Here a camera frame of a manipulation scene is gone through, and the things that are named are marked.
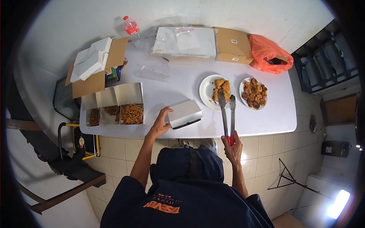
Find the metal tongs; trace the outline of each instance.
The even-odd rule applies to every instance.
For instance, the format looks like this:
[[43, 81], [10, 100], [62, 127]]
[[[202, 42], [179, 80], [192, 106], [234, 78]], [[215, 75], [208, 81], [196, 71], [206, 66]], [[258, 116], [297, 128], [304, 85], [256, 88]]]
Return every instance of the metal tongs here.
[[236, 98], [234, 95], [230, 97], [230, 110], [231, 110], [231, 135], [228, 135], [228, 126], [227, 126], [227, 115], [226, 115], [226, 100], [224, 98], [224, 93], [222, 89], [218, 90], [218, 103], [220, 106], [220, 110], [222, 112], [223, 119], [223, 128], [224, 128], [224, 136], [227, 138], [229, 145], [234, 145], [234, 122], [235, 122], [235, 109], [236, 109]]

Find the bottle label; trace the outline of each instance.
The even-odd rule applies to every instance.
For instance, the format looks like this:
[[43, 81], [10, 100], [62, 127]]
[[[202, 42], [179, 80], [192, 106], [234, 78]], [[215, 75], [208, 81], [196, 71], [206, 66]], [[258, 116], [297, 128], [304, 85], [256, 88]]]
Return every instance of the bottle label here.
[[135, 34], [136, 32], [138, 32], [138, 30], [139, 30], [139, 27], [138, 27], [138, 25], [136, 24], [133, 28], [126, 29], [126, 32], [128, 33], [128, 35], [133, 35], [133, 34]]

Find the brown cardboard box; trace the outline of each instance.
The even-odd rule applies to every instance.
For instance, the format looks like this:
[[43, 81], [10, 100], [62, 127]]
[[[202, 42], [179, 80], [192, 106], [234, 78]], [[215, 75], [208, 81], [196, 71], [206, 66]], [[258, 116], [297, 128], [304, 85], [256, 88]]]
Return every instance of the brown cardboard box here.
[[[118, 38], [112, 41], [105, 68], [111, 68], [114, 66], [123, 65], [127, 42], [128, 42], [128, 37]], [[74, 62], [75, 61], [72, 61], [71, 66], [69, 68], [65, 86], [71, 83], [70, 78]], [[103, 91], [104, 89], [105, 89], [105, 71], [102, 71], [96, 74], [92, 74], [85, 81], [78, 80], [72, 83], [72, 98], [75, 99], [78, 97], [82, 97], [84, 95]]]
[[242, 31], [214, 27], [217, 32], [217, 61], [250, 64], [254, 59], [247, 34]]

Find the person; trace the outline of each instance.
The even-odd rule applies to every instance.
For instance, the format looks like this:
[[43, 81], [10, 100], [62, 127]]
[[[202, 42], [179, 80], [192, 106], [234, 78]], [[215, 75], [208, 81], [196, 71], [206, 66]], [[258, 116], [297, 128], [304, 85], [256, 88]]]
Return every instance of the person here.
[[[233, 146], [222, 136], [232, 163], [232, 187], [223, 183], [222, 159], [206, 144], [198, 149], [163, 148], [156, 164], [150, 165], [153, 143], [171, 127], [164, 119], [172, 111], [168, 106], [160, 111], [130, 176], [115, 189], [100, 227], [274, 227], [259, 195], [247, 192], [237, 132]], [[153, 184], [146, 194], [149, 172]]]

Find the light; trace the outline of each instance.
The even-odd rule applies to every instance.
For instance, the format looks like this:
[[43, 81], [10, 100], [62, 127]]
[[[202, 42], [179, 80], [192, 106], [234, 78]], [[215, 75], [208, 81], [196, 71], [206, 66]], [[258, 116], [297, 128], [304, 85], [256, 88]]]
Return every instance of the light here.
[[338, 193], [333, 205], [331, 205], [327, 209], [327, 215], [334, 219], [337, 219], [338, 216], [341, 214], [343, 208], [345, 207], [347, 200], [349, 200], [349, 197], [350, 197], [350, 193], [346, 192], [345, 190], [341, 190]]

